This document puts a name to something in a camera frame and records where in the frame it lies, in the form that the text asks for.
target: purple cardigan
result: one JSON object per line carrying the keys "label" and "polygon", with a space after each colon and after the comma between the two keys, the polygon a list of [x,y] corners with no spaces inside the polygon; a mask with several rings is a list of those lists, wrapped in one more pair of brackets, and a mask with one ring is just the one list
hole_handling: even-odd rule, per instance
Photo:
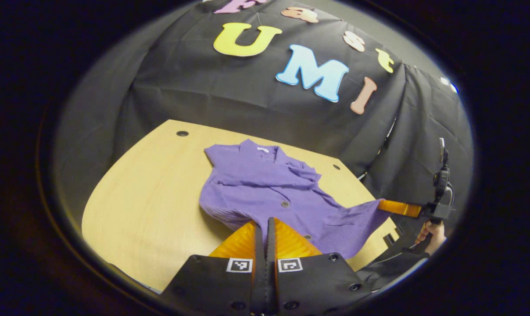
{"label": "purple cardigan", "polygon": [[321,252],[339,252],[347,259],[390,216],[377,210],[379,200],[344,208],[319,188],[321,175],[314,168],[287,156],[279,146],[245,140],[204,151],[214,168],[199,203],[232,230],[255,220],[265,241],[267,220],[276,217],[311,237]]}

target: wooden table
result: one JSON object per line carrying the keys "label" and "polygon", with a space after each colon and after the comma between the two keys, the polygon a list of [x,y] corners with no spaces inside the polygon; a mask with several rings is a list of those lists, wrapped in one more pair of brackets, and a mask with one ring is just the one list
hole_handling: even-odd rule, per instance
{"label": "wooden table", "polygon": [[[189,132],[178,136],[178,131]],[[247,138],[278,145],[322,175],[319,186],[342,206],[374,200],[343,163],[300,148],[227,130],[168,120],[135,144],[103,176],[84,211],[82,233],[99,256],[133,279],[163,290],[192,254],[210,254],[232,231],[199,207],[212,165],[203,150]],[[387,249],[383,236],[398,239],[388,220],[362,250],[347,260],[362,268]]]}

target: foam letter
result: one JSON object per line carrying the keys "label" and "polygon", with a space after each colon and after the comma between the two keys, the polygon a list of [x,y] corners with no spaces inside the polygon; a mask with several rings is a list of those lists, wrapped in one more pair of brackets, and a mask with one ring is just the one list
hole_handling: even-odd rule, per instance
{"label": "foam letter", "polygon": [[351,103],[351,110],[357,114],[365,113],[365,106],[367,106],[367,102],[369,101],[372,92],[376,91],[376,88],[376,83],[369,77],[365,77],[365,86],[363,86],[363,89],[355,102]]}
{"label": "foam letter", "polygon": [[244,9],[247,9],[249,7],[252,7],[255,2],[259,2],[260,4],[264,4],[267,2],[267,0],[231,0],[229,4],[225,5],[223,8],[216,10],[215,13],[236,13],[239,12],[239,7],[242,7]]}
{"label": "foam letter", "polygon": [[316,18],[318,14],[304,8],[289,7],[288,10],[282,11],[281,14],[284,16],[288,16],[289,18],[299,18],[300,20],[310,23],[318,22],[318,19]]}
{"label": "foam letter", "polygon": [[355,48],[359,52],[365,51],[365,40],[360,38],[357,34],[350,31],[345,31],[345,35],[343,35],[343,40],[345,40],[345,42],[349,44],[349,46]]}
{"label": "foam letter", "polygon": [[220,32],[215,40],[215,50],[226,55],[233,56],[254,56],[265,50],[273,39],[275,34],[281,34],[283,31],[271,26],[259,26],[257,30],[261,32],[255,39],[255,42],[249,46],[241,46],[236,44],[236,39],[241,32],[251,28],[251,24],[245,23],[226,23],[223,25],[224,30]]}
{"label": "foam letter", "polygon": [[389,54],[383,50],[379,50],[378,48],[376,48],[376,51],[378,52],[378,63],[380,66],[382,66],[382,68],[384,68],[390,74],[394,72],[394,70],[390,67],[390,64],[393,65],[394,61],[391,60]]}
{"label": "foam letter", "polygon": [[277,80],[292,86],[297,85],[297,74],[300,70],[302,86],[305,89],[310,88],[321,79],[322,83],[314,88],[315,94],[331,102],[339,101],[337,90],[339,90],[343,75],[349,72],[349,67],[337,60],[329,60],[318,67],[314,52],[311,49],[296,44],[290,45],[289,48],[293,51],[293,55],[286,65],[285,71],[277,74]]}

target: sweater sleeve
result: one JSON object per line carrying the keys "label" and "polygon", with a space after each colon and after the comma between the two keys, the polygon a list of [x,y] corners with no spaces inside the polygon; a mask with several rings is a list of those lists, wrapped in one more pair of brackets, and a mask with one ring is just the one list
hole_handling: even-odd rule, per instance
{"label": "sweater sleeve", "polygon": [[215,168],[217,182],[227,186],[310,188],[319,179],[310,170],[300,172],[287,164],[242,156],[239,145],[213,145],[204,151]]}

